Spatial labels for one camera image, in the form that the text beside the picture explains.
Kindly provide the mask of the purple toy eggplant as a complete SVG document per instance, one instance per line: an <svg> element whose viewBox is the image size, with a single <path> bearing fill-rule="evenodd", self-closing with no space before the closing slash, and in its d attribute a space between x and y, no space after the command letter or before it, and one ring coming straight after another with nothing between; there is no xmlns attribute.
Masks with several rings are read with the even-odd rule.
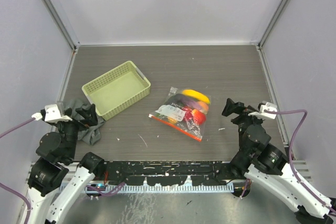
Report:
<svg viewBox="0 0 336 224"><path fill-rule="evenodd" d="M176 103L176 104L182 103L191 108L198 109L198 110L202 108L201 105L198 102L196 102L194 99L187 97L181 93L177 93L169 97L168 100L166 101L166 104L169 104L169 103Z"/></svg>

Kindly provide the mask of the red toy pepper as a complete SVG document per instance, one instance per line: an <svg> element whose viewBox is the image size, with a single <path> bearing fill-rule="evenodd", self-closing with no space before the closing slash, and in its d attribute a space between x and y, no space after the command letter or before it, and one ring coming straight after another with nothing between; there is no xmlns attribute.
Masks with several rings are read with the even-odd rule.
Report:
<svg viewBox="0 0 336 224"><path fill-rule="evenodd" d="M193 109L192 108L186 106L186 107L183 107L182 110L185 112L184 117L183 117L183 120L185 122L188 122L193 119Z"/></svg>

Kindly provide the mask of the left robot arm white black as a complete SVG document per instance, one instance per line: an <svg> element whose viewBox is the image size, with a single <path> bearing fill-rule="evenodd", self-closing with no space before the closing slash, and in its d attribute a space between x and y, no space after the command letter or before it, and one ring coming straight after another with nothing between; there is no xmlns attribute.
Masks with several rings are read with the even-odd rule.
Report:
<svg viewBox="0 0 336 224"><path fill-rule="evenodd" d="M25 223L62 223L66 214L92 180L101 179L106 170L104 159L89 152L77 165L74 175L62 192L59 188L69 173L68 165L75 157L78 134L98 124L96 106L76 108L80 119L72 117L72 109L63 109L60 104L45 106L31 116L57 128L45 134L39 141L37 162L28 178L27 218Z"/></svg>

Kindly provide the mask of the green toy lettuce leaf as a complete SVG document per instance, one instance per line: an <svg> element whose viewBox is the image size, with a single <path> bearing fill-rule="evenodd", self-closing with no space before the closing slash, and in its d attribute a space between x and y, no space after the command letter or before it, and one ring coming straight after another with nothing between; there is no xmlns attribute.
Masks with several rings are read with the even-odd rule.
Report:
<svg viewBox="0 0 336 224"><path fill-rule="evenodd" d="M159 112L154 112L154 116L156 118L159 118L160 120L166 120L167 119L167 116L165 114L162 114L162 113L159 113Z"/></svg>

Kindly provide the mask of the red toy apple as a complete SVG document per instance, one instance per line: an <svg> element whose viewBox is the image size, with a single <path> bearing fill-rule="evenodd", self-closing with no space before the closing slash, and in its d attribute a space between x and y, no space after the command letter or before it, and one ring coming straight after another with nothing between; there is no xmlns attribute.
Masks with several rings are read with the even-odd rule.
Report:
<svg viewBox="0 0 336 224"><path fill-rule="evenodd" d="M206 115L197 109L192 111L192 116L194 123L197 125L202 125L206 121Z"/></svg>

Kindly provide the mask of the small orange toy fruit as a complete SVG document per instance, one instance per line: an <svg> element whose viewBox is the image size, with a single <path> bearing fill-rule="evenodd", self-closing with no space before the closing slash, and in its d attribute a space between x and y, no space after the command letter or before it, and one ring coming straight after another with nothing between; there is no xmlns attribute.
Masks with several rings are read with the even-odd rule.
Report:
<svg viewBox="0 0 336 224"><path fill-rule="evenodd" d="M176 120L176 119L174 119L174 118L170 118L170 117L168 117L167 118L167 121L169 122L169 123L171 123L171 124L176 124L178 121Z"/></svg>

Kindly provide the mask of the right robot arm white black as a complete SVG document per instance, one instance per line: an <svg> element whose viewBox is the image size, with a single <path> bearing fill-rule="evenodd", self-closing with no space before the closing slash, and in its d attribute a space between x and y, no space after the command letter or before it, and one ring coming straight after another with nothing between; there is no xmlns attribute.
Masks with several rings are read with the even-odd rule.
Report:
<svg viewBox="0 0 336 224"><path fill-rule="evenodd" d="M231 122L238 126L239 145L230 162L232 176L259 184L280 199L300 223L333 223L335 198L319 192L298 172L292 159L293 142L284 154L271 144L262 126L265 120L287 112L278 111L270 102L260 103L255 109L228 98L222 116L231 114L237 115Z"/></svg>

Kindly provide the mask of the yellow toy banana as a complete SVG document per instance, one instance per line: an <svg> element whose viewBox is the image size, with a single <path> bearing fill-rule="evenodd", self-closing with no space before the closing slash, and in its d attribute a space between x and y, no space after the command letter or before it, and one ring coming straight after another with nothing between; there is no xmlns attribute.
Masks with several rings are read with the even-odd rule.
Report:
<svg viewBox="0 0 336 224"><path fill-rule="evenodd" d="M191 97L191 98L195 98L199 101L202 101L206 104L210 104L211 101L210 101L210 98L196 90L192 90L192 89L185 89L182 91L182 94L185 95L185 96L188 96L188 97Z"/></svg>

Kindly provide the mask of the clear zip bag orange zipper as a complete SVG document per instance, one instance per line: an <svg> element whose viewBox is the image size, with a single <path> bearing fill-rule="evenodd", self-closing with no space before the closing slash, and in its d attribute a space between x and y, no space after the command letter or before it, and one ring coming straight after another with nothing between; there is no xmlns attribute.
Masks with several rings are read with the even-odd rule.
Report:
<svg viewBox="0 0 336 224"><path fill-rule="evenodd" d="M191 137L191 138L200 142L203 139L203 135L204 135L204 131L205 131L205 124L206 124L206 121L207 121L207 116L208 116L209 111L208 111L207 114L205 114L206 115L206 121L202 125L197 125L197 124L194 123L193 119L188 121L188 122L185 122L183 120L185 112L182 110L182 108L186 107L187 105L182 104L182 103L166 104L166 101L168 100L169 97L171 97L171 96L173 96L177 93L182 93L183 90L185 90L185 89L179 89L179 88L171 87L165 101L162 103L161 106L159 106L155 110L156 112L165 114L167 117L176 119L178 121L176 124L173 125L173 124L169 123L167 121L167 119L166 120L160 120L159 118L156 118L154 116L155 111L151 112L149 114L149 117L158 121L158 122L160 122L160 123L168 125L168 126L174 128L174 129L176 129L177 131L187 135L188 137Z"/></svg>

